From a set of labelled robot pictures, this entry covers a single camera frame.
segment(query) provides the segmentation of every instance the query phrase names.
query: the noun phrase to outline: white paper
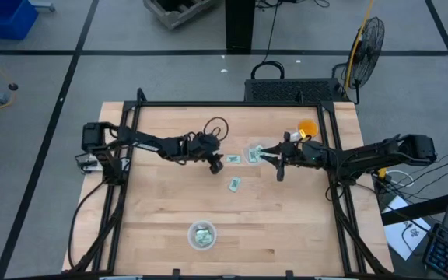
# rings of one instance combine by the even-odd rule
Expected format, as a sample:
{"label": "white paper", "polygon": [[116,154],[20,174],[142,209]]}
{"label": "white paper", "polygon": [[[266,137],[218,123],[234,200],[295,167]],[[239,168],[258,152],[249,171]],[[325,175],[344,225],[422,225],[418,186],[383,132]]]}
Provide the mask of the white paper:
{"label": "white paper", "polygon": [[[389,204],[389,206],[393,209],[403,208],[408,206],[408,203],[399,196],[396,196],[393,201]],[[383,210],[384,212],[391,211],[388,207]],[[422,226],[423,228],[429,230],[430,226],[423,219],[415,219],[415,223]],[[419,245],[421,240],[426,236],[426,232],[422,229],[418,228],[412,222],[399,222],[393,225],[384,226],[385,235],[387,236],[388,244],[404,259],[407,260],[412,251],[409,250],[408,246],[402,240],[402,232],[405,228],[411,224],[411,227],[408,228],[404,233],[405,241],[407,241],[409,247],[414,251],[416,247]]]}

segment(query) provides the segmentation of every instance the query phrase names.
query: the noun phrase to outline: black metal frame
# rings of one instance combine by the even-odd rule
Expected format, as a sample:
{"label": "black metal frame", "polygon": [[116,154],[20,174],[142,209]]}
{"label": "black metal frame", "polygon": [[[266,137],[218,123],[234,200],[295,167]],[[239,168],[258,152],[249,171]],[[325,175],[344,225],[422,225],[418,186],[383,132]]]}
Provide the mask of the black metal frame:
{"label": "black metal frame", "polygon": [[[146,98],[143,98],[142,100],[137,101],[125,101],[123,110],[122,110],[122,116],[121,116],[121,125],[127,124],[128,115],[131,112],[131,110],[134,109],[134,116],[132,121],[132,129],[136,129],[138,126],[138,119],[139,114],[141,112],[142,107],[314,107],[317,109],[317,116],[319,118],[319,126],[320,126],[320,133],[323,143],[327,144],[327,129],[326,129],[326,123],[324,120],[324,114],[323,109],[326,109],[326,111],[329,113],[329,117],[331,120],[331,129],[333,131],[333,138],[335,147],[337,149],[341,149],[341,141],[340,136],[338,133],[338,125],[336,122],[336,117],[334,115],[334,106],[333,103],[326,102],[326,103],[293,103],[293,102],[274,102],[274,103],[267,103],[267,102],[148,102],[146,101]],[[129,148],[127,151],[127,159],[130,161],[132,157],[132,151],[133,148]],[[119,158],[121,152],[117,151],[114,155]],[[128,187],[128,175],[129,170],[127,170],[127,179],[125,184],[122,184],[120,186],[121,193],[119,194],[119,199],[122,199],[123,201],[119,201],[118,203],[122,203],[124,205],[125,201],[125,195],[127,192]],[[334,174],[329,174],[329,184],[330,186],[335,186],[336,181]],[[103,207],[103,214],[101,218],[101,225],[100,230],[102,230],[110,216],[110,210],[112,205],[112,197],[114,195],[114,188],[115,186],[109,185],[107,190],[107,195],[105,197],[105,205]],[[357,230],[357,222],[355,220],[355,209],[354,205],[352,203],[352,195],[350,193],[350,190],[345,191],[345,207],[347,208],[348,217],[351,221],[352,226]],[[337,197],[337,189],[336,187],[331,188],[331,195],[333,197]],[[340,243],[340,251],[341,251],[341,261],[343,264],[343,270],[344,273],[347,274],[349,272],[352,272],[350,267],[350,259],[348,256],[348,248],[347,248],[347,242],[345,239],[345,231],[341,223],[336,220],[336,226],[337,226],[337,234],[338,234],[338,240]],[[117,247],[120,237],[120,230],[121,230],[121,219],[117,223],[117,225],[114,228],[113,236],[112,236],[112,242],[110,247],[110,253],[108,256],[108,263],[107,263],[107,270],[113,271],[115,266],[115,259],[117,255]],[[93,262],[93,271],[99,271],[100,269],[100,262],[101,257],[103,254],[103,248],[101,247],[99,251],[96,253],[96,256],[94,258]],[[358,268],[360,272],[366,272],[366,266],[364,258],[362,257],[361,253],[359,252],[358,248],[355,248],[355,255],[357,256],[357,263]]]}
{"label": "black metal frame", "polygon": [[[331,130],[333,131],[333,139],[334,139],[334,145],[336,149],[341,149],[341,139],[338,131],[338,123],[336,121],[336,117],[334,114],[334,104],[333,102],[320,102],[320,103],[295,103],[295,102],[243,102],[243,101],[237,101],[237,102],[206,102],[206,101],[194,101],[194,102],[149,102],[146,101],[146,98],[144,95],[138,91],[138,100],[136,101],[125,101],[124,106],[122,109],[122,116],[121,116],[121,125],[126,125],[128,120],[128,115],[133,111],[133,119],[131,123],[131,128],[137,128],[138,127],[138,121],[141,113],[142,107],[310,107],[310,108],[316,108],[317,110],[317,117],[319,119],[319,126],[320,126],[320,135],[322,138],[322,142],[325,144],[328,144],[328,137],[327,137],[327,127],[326,127],[326,121],[324,118],[324,111],[328,112],[328,116],[330,118],[331,123]],[[127,150],[126,158],[131,161],[132,153],[134,148],[130,147]],[[121,156],[120,152],[116,152],[114,154],[117,158]],[[117,256],[117,249],[118,249],[118,242],[120,239],[120,231],[121,231],[121,217],[124,211],[124,202],[127,194],[127,188],[128,188],[128,178],[130,169],[127,169],[126,171],[126,181],[124,184],[120,186],[113,186],[109,185],[107,189],[107,194],[105,197],[105,204],[103,207],[103,214],[101,218],[101,224],[100,224],[100,230],[102,230],[110,217],[110,210],[112,207],[113,202],[113,196],[114,196],[114,189],[116,187],[120,188],[119,193],[119,201],[118,204],[121,204],[121,215],[118,219],[117,223],[115,224],[115,227],[113,228],[113,234],[112,234],[112,240],[111,240],[111,247],[110,247],[110,253],[108,256],[108,262],[107,262],[107,269],[106,270],[100,270],[100,263],[101,263],[101,257],[103,254],[103,248],[101,247],[99,251],[96,253],[94,260],[93,260],[93,266],[91,267],[92,270],[88,272],[69,272],[64,273],[60,275],[43,275],[43,276],[35,276],[35,277],[25,277],[25,279],[30,280],[53,280],[53,279],[99,279],[101,277],[107,277],[107,276],[115,276],[114,275],[114,266]],[[334,187],[337,185],[336,176],[333,173],[328,173],[328,181],[331,186],[331,196],[333,198],[338,196],[337,188]],[[355,233],[359,234],[358,228],[357,228],[357,221],[355,217],[355,209],[352,201],[352,194],[349,188],[345,188],[345,208],[347,212],[347,216],[349,219],[349,222],[352,226],[352,229],[355,230]],[[334,199],[333,200],[333,207],[336,211],[336,208],[339,207],[337,205],[339,203],[339,200]],[[348,247],[347,247],[347,240],[345,238],[345,228],[342,226],[341,222],[338,221],[338,219],[335,219],[336,221],[336,228],[337,228],[337,234],[338,234],[338,242],[340,246],[340,255],[341,255],[341,262],[344,270],[344,274],[346,278],[364,278],[367,280],[371,279],[411,279],[406,277],[401,277],[397,275],[376,275],[376,274],[367,274],[366,272],[366,263],[363,255],[360,252],[360,249],[356,246],[354,246],[355,250],[355,257],[356,257],[356,263],[358,267],[358,272],[353,272],[351,270],[351,264],[350,264],[350,257],[348,255]],[[239,275],[232,275],[232,276],[181,276],[180,270],[177,268],[174,268],[172,275],[143,275],[142,279],[144,280],[150,280],[150,279],[157,279],[157,280],[163,280],[163,279],[170,279],[170,280],[183,280],[183,279],[201,279],[201,280],[216,280],[216,279],[228,279],[232,278],[234,280],[276,280],[276,279],[287,279],[287,280],[293,280],[293,279],[315,279],[314,277],[296,277],[293,275],[293,271],[286,271],[285,276],[239,276]]]}

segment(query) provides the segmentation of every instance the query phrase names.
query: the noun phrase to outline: orange cup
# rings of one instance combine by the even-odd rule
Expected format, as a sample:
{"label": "orange cup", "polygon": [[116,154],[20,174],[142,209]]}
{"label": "orange cup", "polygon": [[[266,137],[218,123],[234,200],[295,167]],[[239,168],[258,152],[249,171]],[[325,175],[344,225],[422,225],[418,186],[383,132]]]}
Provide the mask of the orange cup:
{"label": "orange cup", "polygon": [[317,124],[312,120],[300,121],[299,125],[298,125],[298,129],[299,129],[299,133],[302,136],[302,138],[307,137],[307,135],[314,137],[319,132],[319,128],[317,127]]}

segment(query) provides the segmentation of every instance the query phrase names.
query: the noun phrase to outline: paper money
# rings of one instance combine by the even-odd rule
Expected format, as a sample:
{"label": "paper money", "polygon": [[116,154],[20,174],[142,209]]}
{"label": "paper money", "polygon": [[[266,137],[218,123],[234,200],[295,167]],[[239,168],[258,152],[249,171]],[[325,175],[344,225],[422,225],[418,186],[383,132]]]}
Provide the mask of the paper money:
{"label": "paper money", "polygon": [[241,163],[241,156],[238,155],[227,155],[226,162],[228,163]]}
{"label": "paper money", "polygon": [[205,229],[197,229],[196,236],[194,237],[194,240],[196,243],[205,246],[212,242],[212,233],[207,228]]}
{"label": "paper money", "polygon": [[256,149],[249,149],[248,150],[248,161],[251,163],[256,163],[258,161],[258,153]]}
{"label": "paper money", "polygon": [[255,147],[255,150],[257,151],[257,161],[262,161],[261,155],[265,155],[265,152],[262,152],[262,150],[264,149],[264,147],[262,147],[262,145],[258,145],[257,147]]}
{"label": "paper money", "polygon": [[240,179],[240,178],[238,178],[238,177],[233,177],[233,179],[231,180],[231,183],[229,184],[229,187],[228,187],[228,188],[229,188],[232,192],[236,192],[236,191],[238,191],[238,187],[239,187],[240,183],[241,183],[241,179]]}
{"label": "paper money", "polygon": [[262,147],[262,145],[258,145],[257,147],[255,147],[255,149],[257,150],[257,153],[259,155],[261,155],[262,154],[262,150],[264,149],[264,147]]}

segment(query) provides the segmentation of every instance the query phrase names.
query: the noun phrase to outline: wooden table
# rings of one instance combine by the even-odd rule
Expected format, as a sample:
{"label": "wooden table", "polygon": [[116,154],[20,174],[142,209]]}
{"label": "wooden table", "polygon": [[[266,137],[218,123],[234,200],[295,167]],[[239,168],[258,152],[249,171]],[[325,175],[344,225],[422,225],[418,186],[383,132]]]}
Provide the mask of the wooden table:
{"label": "wooden table", "polygon": [[[121,109],[122,103],[104,103],[100,121],[119,124]],[[353,104],[336,103],[335,110],[343,148],[363,145]],[[324,115],[332,146],[329,116]],[[173,137],[201,131],[214,116],[229,122],[221,152],[238,155],[250,144],[277,144],[299,120],[317,121],[316,109],[305,107],[142,107],[138,130]],[[285,180],[277,182],[276,170],[269,163],[251,166],[243,159],[241,164],[223,163],[223,170],[212,175],[207,163],[179,166],[155,153],[135,150],[115,274],[171,275],[179,268],[182,275],[284,275],[286,270],[293,270],[295,276],[343,275],[333,207],[324,198],[325,171],[291,166],[285,169]],[[242,179],[236,193],[228,189],[232,177]],[[100,178],[99,173],[86,176],[81,199]],[[369,175],[359,183],[372,186]],[[75,261],[96,238],[106,189],[94,194],[78,215]],[[375,195],[352,187],[352,196],[360,236],[381,263],[393,270]],[[218,231],[215,246],[203,252],[192,249],[187,241],[190,224],[202,219]],[[348,235],[347,241],[356,271]]]}

